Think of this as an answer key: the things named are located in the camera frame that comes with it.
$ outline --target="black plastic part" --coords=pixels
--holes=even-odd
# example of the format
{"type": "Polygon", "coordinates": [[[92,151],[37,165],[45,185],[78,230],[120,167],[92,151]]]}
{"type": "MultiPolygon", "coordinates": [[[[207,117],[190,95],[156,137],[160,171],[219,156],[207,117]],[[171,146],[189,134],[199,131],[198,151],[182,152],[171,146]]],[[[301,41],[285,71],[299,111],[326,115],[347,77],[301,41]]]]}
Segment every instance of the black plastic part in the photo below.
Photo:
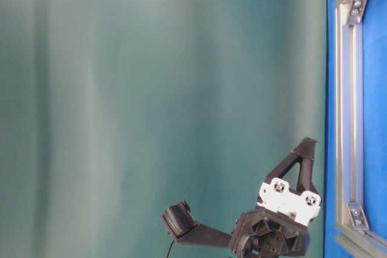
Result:
{"type": "Polygon", "coordinates": [[[279,255],[303,256],[310,238],[306,226],[303,226],[283,214],[258,208],[242,213],[229,243],[231,251],[238,258],[265,257],[277,258],[279,255]],[[249,236],[258,243],[241,241],[249,236]]]}
{"type": "Polygon", "coordinates": [[[227,248],[231,239],[231,235],[195,221],[186,201],[169,207],[161,218],[167,232],[181,244],[227,248]]]}
{"type": "Polygon", "coordinates": [[[300,164],[300,172],[296,193],[301,194],[305,190],[317,193],[312,183],[314,148],[317,141],[305,137],[296,148],[294,148],[265,178],[267,184],[271,183],[273,178],[283,178],[288,171],[296,164],[300,164]]]}
{"type": "MultiPolygon", "coordinates": [[[[296,163],[300,163],[297,188],[291,191],[300,195],[303,191],[310,190],[318,194],[311,181],[316,142],[312,138],[305,137],[266,176],[265,182],[269,184],[273,178],[283,178],[296,163]]],[[[232,236],[195,221],[186,201],[180,201],[169,207],[161,214],[161,218],[174,241],[189,245],[229,248],[238,258],[303,256],[310,241],[306,226],[263,207],[242,213],[232,236]]]]}

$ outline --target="wire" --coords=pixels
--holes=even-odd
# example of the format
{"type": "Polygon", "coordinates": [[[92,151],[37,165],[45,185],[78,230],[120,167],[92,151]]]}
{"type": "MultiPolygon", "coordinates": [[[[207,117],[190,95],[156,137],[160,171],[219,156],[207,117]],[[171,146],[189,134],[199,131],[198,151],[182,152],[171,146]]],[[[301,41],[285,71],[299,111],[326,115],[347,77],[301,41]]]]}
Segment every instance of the wire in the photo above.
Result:
{"type": "Polygon", "coordinates": [[[175,242],[175,239],[172,239],[171,244],[169,244],[169,247],[168,247],[168,250],[167,250],[167,256],[165,256],[165,258],[169,257],[169,252],[171,251],[174,242],[175,242]]]}

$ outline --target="screw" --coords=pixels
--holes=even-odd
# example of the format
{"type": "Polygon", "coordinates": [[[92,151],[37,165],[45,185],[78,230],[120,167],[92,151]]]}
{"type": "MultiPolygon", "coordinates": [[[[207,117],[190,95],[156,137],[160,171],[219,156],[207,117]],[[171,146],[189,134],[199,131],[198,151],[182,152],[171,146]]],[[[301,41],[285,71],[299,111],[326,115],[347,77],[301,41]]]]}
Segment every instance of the screw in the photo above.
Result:
{"type": "Polygon", "coordinates": [[[361,220],[358,220],[358,219],[355,220],[355,225],[356,226],[360,226],[361,224],[362,224],[361,220]]]}
{"type": "Polygon", "coordinates": [[[351,16],[358,16],[358,15],[359,15],[359,9],[357,8],[352,9],[351,16]]]}
{"type": "Polygon", "coordinates": [[[351,213],[352,213],[355,217],[357,217],[357,216],[360,214],[359,210],[356,209],[356,208],[352,208],[352,209],[351,209],[351,213]]]}
{"type": "Polygon", "coordinates": [[[353,7],[354,8],[359,8],[360,6],[362,6],[362,2],[360,0],[355,0],[353,2],[353,7]]]}
{"type": "Polygon", "coordinates": [[[285,189],[285,185],[281,182],[277,182],[275,185],[274,185],[274,190],[276,192],[279,192],[279,193],[282,193],[285,189]]]}

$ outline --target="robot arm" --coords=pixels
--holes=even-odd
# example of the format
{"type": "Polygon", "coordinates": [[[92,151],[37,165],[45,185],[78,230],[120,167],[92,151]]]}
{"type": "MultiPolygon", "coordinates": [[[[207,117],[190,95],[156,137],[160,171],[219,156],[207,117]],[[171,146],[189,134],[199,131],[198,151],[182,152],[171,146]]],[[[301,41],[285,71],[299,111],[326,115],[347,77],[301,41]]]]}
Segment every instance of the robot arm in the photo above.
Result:
{"type": "Polygon", "coordinates": [[[186,201],[161,214],[167,232],[178,243],[228,248],[238,258],[305,255],[310,240],[307,227],[319,214],[321,203],[311,182],[316,142],[304,138],[266,176],[256,208],[240,215],[232,236],[195,221],[186,201]],[[301,166],[294,190],[282,178],[296,163],[301,166]]]}

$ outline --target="teal backdrop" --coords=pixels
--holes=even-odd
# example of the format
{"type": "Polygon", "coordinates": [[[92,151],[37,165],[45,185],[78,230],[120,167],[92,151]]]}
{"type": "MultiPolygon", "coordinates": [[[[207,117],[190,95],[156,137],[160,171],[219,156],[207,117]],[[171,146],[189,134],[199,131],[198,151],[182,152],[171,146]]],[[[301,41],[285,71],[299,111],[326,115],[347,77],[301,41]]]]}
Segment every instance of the teal backdrop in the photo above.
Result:
{"type": "MultiPolygon", "coordinates": [[[[179,199],[230,232],[306,135],[323,195],[326,0],[0,11],[0,257],[163,257],[159,215],[179,199]]],[[[323,256],[323,215],[306,257],[323,256]]],[[[171,258],[227,255],[176,245],[171,258]]]]}

